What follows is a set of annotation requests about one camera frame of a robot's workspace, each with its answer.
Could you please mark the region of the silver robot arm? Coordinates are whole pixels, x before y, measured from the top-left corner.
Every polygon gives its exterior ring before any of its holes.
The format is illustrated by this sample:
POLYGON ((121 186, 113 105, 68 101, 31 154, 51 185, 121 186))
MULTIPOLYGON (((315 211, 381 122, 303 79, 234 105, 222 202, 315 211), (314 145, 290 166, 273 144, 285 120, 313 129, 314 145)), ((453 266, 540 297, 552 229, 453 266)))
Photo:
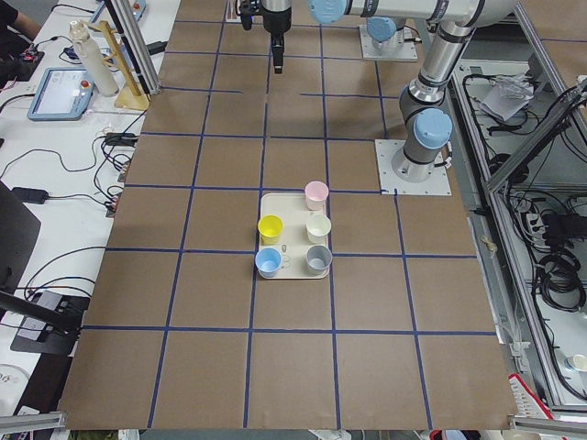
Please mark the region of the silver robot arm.
POLYGON ((368 35, 372 44, 378 48, 394 48, 404 43, 405 18, 390 16, 371 16, 366 20, 368 35))
POLYGON ((513 12, 515 1, 310 1, 315 21, 329 24, 343 16, 423 18, 437 32, 417 75, 400 96, 407 140, 392 159, 393 172, 406 182, 423 182, 439 151, 447 145, 452 122, 438 107, 446 85, 476 28, 513 12))

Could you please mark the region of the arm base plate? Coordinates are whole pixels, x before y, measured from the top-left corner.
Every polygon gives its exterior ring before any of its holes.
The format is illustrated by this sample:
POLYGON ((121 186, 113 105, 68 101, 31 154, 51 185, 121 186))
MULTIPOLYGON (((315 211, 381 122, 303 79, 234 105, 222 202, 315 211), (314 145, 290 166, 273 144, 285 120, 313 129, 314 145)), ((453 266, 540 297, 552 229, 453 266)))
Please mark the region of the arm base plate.
POLYGON ((395 37, 383 43, 371 38, 366 25, 359 26, 359 32, 364 60, 416 62, 418 59, 414 42, 415 33, 407 27, 403 28, 404 39, 400 39, 397 32, 395 37))
POLYGON ((404 140, 376 139, 375 154, 382 194, 451 196, 448 168, 450 157, 439 150, 435 161, 414 164, 404 155, 404 140))

